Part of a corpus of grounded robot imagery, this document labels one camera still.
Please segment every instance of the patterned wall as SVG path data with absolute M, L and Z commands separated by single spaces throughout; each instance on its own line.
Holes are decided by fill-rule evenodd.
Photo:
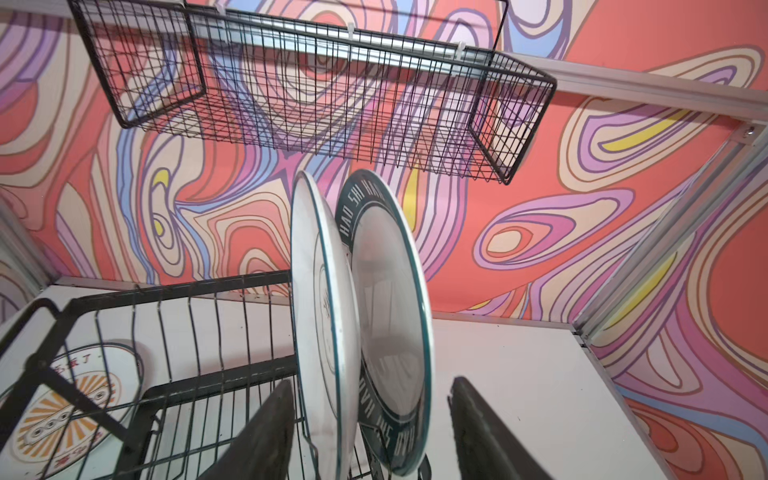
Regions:
M 513 0 L 502 47 L 766 89 L 768 29 L 760 19 L 768 4 L 736 4 Z M 230 3 L 491 45 L 498 3 L 466 5 Z M 0 15 L 0 195 L 64 275 L 177 283 L 287 268 L 296 169 L 313 172 L 334 204 L 349 171 L 366 167 L 124 131 L 72 23 Z M 571 322 L 734 125 L 557 94 L 508 187 L 378 170 L 411 223 L 437 310 Z M 681 478 L 766 476 L 764 316 L 748 288 L 766 266 L 751 257 L 764 260 L 756 246 L 766 232 L 760 175 L 598 337 L 597 354 Z

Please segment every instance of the wire mesh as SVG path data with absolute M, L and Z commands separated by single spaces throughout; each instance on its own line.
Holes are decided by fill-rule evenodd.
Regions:
M 508 184 L 555 80 L 506 54 L 144 0 L 69 0 L 123 127 Z
M 290 379 L 296 431 L 288 478 L 318 478 L 294 345 L 287 271 L 86 296 L 63 310 L 36 300 L 0 344 L 2 381 L 15 382 L 0 407 L 2 454 L 39 452 L 27 478 L 63 471 L 77 479 L 197 478 L 275 385 Z M 117 347 L 135 361 L 114 362 L 106 350 Z M 111 381 L 82 381 L 73 365 L 84 351 L 88 372 Z M 139 386 L 131 394 L 125 377 L 134 370 Z M 40 398 L 68 398 L 67 388 L 93 399 L 95 409 L 77 400 L 35 408 Z M 114 421 L 109 432 L 94 412 Z M 42 434 L 25 443 L 37 425 Z M 374 463 L 358 433 L 349 478 L 373 477 Z

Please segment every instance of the black wire dish rack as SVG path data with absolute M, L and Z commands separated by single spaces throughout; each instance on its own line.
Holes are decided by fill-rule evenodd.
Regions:
M 115 362 L 110 348 L 135 357 Z M 294 353 L 288 270 L 83 296 L 63 309 L 39 298 L 0 342 L 11 384 L 0 462 L 26 465 L 36 480 L 197 478 L 290 379 L 288 478 L 319 478 Z M 88 381 L 94 372 L 99 382 Z M 125 376 L 138 379 L 133 392 Z M 386 472 L 358 432 L 349 478 Z M 16 478 L 10 468 L 2 476 Z
M 184 3 L 68 1 L 125 128 L 509 184 L 556 86 L 495 51 L 498 34 L 488 50 Z

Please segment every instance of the rack wire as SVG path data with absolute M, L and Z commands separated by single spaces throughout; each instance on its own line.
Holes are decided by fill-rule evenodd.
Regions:
M 292 317 L 288 270 L 85 296 L 61 310 L 39 298 L 0 341 L 4 380 L 15 379 L 0 406 L 0 450 L 5 455 L 16 448 L 30 418 L 44 425 L 61 416 L 29 415 L 31 402 L 50 389 L 67 400 L 67 415 L 49 429 L 48 460 L 32 478 L 57 475 L 62 470 L 56 462 L 65 454 L 67 478 L 196 478 L 223 454 L 276 383 L 291 379 L 296 432 L 289 478 L 319 478 L 300 401 Z M 83 345 L 104 352 L 119 344 L 138 354 L 135 368 L 143 385 L 135 397 L 114 402 L 119 381 L 107 382 L 108 397 L 97 404 L 76 380 L 71 362 Z M 34 353 L 26 362 L 19 361 L 29 352 Z M 61 358 L 70 367 L 52 368 Z M 107 358 L 102 355 L 95 368 L 113 378 L 118 366 Z M 126 411 L 121 419 L 118 413 Z M 73 451 L 71 438 L 83 421 L 95 431 L 86 449 Z M 352 459 L 349 478 L 384 478 L 359 434 Z
M 185 4 L 68 1 L 125 128 L 509 184 L 556 86 L 484 48 Z

